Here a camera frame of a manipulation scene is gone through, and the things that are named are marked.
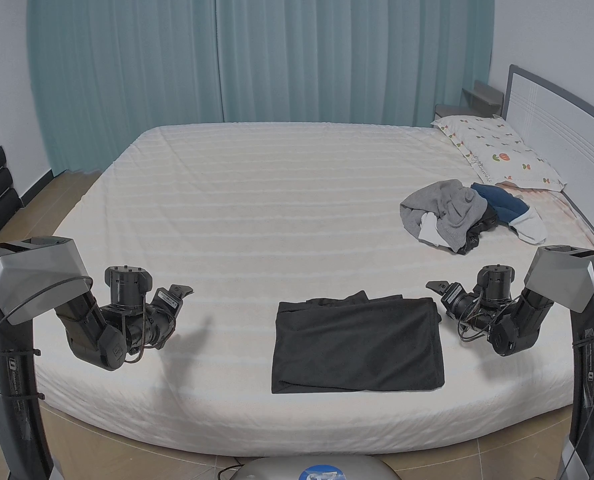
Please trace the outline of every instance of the floor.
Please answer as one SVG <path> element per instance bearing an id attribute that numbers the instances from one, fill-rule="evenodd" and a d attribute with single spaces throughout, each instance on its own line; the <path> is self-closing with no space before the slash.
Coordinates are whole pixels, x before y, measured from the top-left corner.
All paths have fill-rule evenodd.
<path id="1" fill-rule="evenodd" d="M 98 174 L 63 173 L 17 212 L 0 241 L 51 235 Z M 66 480 L 216 480 L 231 457 L 182 452 L 143 444 L 76 420 L 42 404 L 52 454 Z M 570 407 L 532 418 L 465 443 L 378 456 L 405 480 L 553 479 Z M 222 478 L 229 479 L 228 471 Z M 0 450 L 0 479 L 7 469 Z"/>

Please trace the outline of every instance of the floral pillowcase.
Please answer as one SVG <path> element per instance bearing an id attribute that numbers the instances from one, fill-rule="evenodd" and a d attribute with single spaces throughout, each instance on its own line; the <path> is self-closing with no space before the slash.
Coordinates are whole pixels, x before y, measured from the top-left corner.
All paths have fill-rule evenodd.
<path id="1" fill-rule="evenodd" d="M 566 184 L 501 117 L 448 116 L 437 119 L 433 125 L 460 149 L 489 185 L 503 183 L 560 192 Z"/>

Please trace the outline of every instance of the bed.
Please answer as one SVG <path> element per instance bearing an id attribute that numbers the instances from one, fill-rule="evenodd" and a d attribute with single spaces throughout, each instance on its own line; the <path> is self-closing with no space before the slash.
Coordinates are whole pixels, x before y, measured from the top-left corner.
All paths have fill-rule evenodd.
<path id="1" fill-rule="evenodd" d="M 511 73 L 511 82 L 513 76 L 506 117 L 551 159 L 541 136 L 520 124 L 541 108 L 534 86 L 563 97 L 530 74 Z M 519 105 L 526 97 L 530 106 Z M 584 182 L 580 174 L 561 174 L 574 189 Z M 100 304 L 109 302 L 103 271 L 114 264 L 148 269 L 156 287 L 189 284 L 195 293 L 165 348 L 116 372 L 72 356 L 53 312 L 38 317 L 39 389 L 48 404 L 109 431 L 235 456 L 439 447 L 570 404 L 570 320 L 557 305 L 536 345 L 508 358 L 484 340 L 462 344 L 444 317 L 445 385 L 432 392 L 270 393 L 281 300 L 343 298 L 362 289 L 371 298 L 432 296 L 428 280 L 471 287 L 491 263 L 516 268 L 513 293 L 521 290 L 535 247 L 509 229 L 483 233 L 479 247 L 461 256 L 403 228 L 399 202 L 449 178 L 479 180 L 429 128 L 239 123 L 145 132 L 55 234 L 75 239 Z M 594 206 L 573 205 L 565 193 L 522 196 L 539 211 L 549 243 L 594 248 Z"/>

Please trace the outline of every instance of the teal curtain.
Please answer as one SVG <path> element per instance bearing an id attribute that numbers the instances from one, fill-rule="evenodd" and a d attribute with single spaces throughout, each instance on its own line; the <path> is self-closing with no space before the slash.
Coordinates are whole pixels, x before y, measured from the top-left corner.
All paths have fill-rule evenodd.
<path id="1" fill-rule="evenodd" d="M 214 0 L 29 0 L 52 170 L 103 170 L 142 132 L 222 120 Z"/>
<path id="2" fill-rule="evenodd" d="M 149 128 L 428 126 L 488 80 L 493 0 L 29 0 L 53 170 L 104 169 Z"/>

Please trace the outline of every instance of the headboard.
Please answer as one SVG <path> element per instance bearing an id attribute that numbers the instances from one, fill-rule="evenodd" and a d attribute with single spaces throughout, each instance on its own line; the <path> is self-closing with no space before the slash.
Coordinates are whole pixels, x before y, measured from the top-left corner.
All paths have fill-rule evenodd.
<path id="1" fill-rule="evenodd" d="M 594 229 L 594 107 L 512 65 L 502 117 L 559 172 L 563 194 Z"/>

